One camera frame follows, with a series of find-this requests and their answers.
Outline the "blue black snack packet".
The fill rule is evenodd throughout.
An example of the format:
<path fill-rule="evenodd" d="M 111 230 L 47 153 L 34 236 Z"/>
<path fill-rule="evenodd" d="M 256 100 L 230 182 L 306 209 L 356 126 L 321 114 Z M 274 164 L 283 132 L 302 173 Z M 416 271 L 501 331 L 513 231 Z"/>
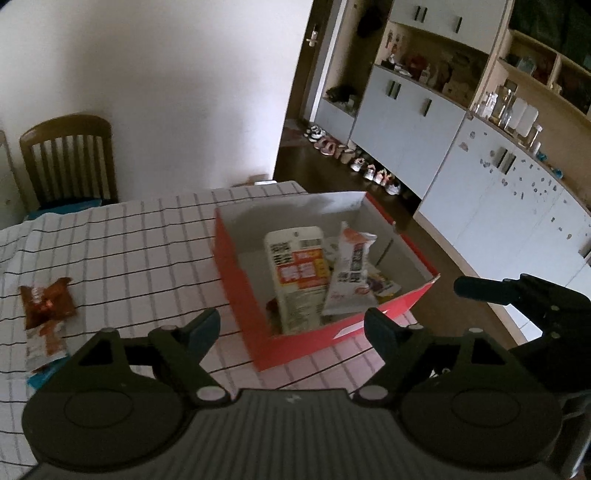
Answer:
<path fill-rule="evenodd" d="M 43 366 L 27 379 L 27 385 L 35 391 L 39 390 L 68 360 L 69 356 L 66 356 Z"/>

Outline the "glass jars on shelf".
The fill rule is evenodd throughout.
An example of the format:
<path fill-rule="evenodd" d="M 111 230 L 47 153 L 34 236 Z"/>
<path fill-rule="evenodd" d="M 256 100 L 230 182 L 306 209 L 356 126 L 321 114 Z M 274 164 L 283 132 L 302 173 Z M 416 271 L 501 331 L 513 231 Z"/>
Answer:
<path fill-rule="evenodd" d="M 543 131 L 538 122 L 539 110 L 517 95 L 518 84 L 507 79 L 494 91 L 487 92 L 478 103 L 475 114 L 508 133 L 520 145 L 536 153 Z"/>

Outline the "row of shoes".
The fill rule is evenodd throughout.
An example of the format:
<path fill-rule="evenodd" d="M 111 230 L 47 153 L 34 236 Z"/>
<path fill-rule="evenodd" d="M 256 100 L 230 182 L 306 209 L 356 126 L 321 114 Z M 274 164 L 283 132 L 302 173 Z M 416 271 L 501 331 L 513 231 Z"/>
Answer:
<path fill-rule="evenodd" d="M 390 196 L 398 196 L 402 192 L 402 184 L 396 176 L 386 168 L 380 169 L 378 164 L 370 160 L 368 155 L 359 149 L 349 148 L 339 142 L 322 127 L 310 124 L 304 129 L 304 139 L 325 157 L 332 157 L 342 165 L 349 167 L 353 173 L 359 174 L 364 180 L 384 189 Z"/>

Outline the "dark entrance door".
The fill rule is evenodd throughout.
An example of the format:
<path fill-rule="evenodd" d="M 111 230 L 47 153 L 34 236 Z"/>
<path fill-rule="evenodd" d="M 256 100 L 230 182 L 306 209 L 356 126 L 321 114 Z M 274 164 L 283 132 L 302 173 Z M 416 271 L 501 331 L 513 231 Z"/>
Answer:
<path fill-rule="evenodd" d="M 273 181 L 281 180 L 283 162 L 290 149 L 311 144 L 304 132 L 315 123 L 347 4 L 342 0 L 312 2 L 283 122 Z"/>

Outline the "white noodle snack packet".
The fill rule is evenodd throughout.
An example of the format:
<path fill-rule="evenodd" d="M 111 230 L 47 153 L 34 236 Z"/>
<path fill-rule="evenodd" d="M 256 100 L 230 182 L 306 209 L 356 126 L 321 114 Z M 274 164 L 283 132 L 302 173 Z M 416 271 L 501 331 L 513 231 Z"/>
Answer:
<path fill-rule="evenodd" d="M 356 231 L 342 221 L 322 316 L 352 315 L 378 306 L 368 269 L 370 247 L 376 240 L 376 235 Z"/>

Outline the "bamboo shoot snack packet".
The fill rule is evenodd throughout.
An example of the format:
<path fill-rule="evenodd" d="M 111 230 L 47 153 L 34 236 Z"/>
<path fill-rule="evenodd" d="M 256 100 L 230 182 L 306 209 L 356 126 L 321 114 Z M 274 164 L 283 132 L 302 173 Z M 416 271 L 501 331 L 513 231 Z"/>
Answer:
<path fill-rule="evenodd" d="M 396 296 L 402 287 L 385 276 L 379 270 L 368 272 L 368 285 L 372 293 L 379 299 L 389 299 Z"/>

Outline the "red cardboard box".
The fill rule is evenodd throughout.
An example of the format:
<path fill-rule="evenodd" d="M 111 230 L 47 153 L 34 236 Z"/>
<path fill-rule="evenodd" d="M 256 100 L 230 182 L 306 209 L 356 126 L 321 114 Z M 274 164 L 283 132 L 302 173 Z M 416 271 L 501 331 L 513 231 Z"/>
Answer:
<path fill-rule="evenodd" d="M 366 192 L 221 206 L 213 254 L 259 371 L 361 333 L 372 307 L 397 319 L 439 278 Z"/>

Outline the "white wooden sideboard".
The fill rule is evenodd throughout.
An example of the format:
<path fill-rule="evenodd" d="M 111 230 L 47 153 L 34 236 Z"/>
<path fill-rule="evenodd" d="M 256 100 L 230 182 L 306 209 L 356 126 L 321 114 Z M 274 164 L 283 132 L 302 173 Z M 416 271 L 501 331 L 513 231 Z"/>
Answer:
<path fill-rule="evenodd" d="M 13 172 L 12 158 L 4 132 L 0 133 L 0 227 L 21 223 L 26 207 Z"/>

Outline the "white storage cabinet wall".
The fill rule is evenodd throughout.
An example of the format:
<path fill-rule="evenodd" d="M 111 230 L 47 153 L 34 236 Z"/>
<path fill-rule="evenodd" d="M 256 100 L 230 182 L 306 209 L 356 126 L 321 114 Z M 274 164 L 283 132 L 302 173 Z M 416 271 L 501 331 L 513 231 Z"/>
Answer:
<path fill-rule="evenodd" d="M 590 130 L 526 84 L 516 124 L 478 102 L 510 79 L 509 1 L 370 1 L 336 80 L 361 98 L 342 138 L 419 199 L 416 220 L 483 278 L 590 290 Z"/>

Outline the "white black grid tablecloth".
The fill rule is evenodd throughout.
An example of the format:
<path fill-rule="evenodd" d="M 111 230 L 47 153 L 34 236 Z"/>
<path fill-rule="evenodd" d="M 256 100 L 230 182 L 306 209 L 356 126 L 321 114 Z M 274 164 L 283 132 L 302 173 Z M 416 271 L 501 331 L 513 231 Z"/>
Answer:
<path fill-rule="evenodd" d="M 183 326 L 206 308 L 221 336 L 202 368 L 231 393 L 243 388 L 356 390 L 381 367 L 360 331 L 267 370 L 256 369 L 226 298 L 213 256 L 215 211 L 226 204 L 300 195 L 295 182 L 201 190 L 67 215 L 45 214 L 1 233 L 1 475 L 35 463 L 21 428 L 32 390 L 19 290 L 70 279 L 75 314 L 63 331 L 70 352 L 102 328 L 124 338 Z"/>

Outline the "dark wooden chair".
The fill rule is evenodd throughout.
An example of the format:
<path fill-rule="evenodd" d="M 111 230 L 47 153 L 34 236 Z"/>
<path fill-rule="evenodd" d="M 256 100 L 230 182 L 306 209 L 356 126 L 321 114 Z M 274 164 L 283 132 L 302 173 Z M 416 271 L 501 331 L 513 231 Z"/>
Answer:
<path fill-rule="evenodd" d="M 107 120 L 90 114 L 53 118 L 23 133 L 19 145 L 41 210 L 119 201 Z"/>

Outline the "white red printed snack packet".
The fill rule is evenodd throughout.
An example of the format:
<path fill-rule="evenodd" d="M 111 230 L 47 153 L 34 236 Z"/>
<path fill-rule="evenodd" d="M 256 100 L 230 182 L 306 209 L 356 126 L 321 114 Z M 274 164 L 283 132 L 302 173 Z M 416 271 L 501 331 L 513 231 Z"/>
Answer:
<path fill-rule="evenodd" d="M 324 240 L 318 226 L 276 230 L 264 237 L 284 335 L 322 326 L 322 307 L 329 287 Z"/>

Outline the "brown snack packet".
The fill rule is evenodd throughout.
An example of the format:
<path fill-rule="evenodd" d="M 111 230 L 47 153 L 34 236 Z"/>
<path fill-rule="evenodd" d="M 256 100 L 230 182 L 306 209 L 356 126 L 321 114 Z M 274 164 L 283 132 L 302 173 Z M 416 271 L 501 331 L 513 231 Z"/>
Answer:
<path fill-rule="evenodd" d="M 47 287 L 19 287 L 26 330 L 48 321 L 63 321 L 75 315 L 74 302 L 68 290 L 71 281 L 70 277 L 61 277 Z"/>

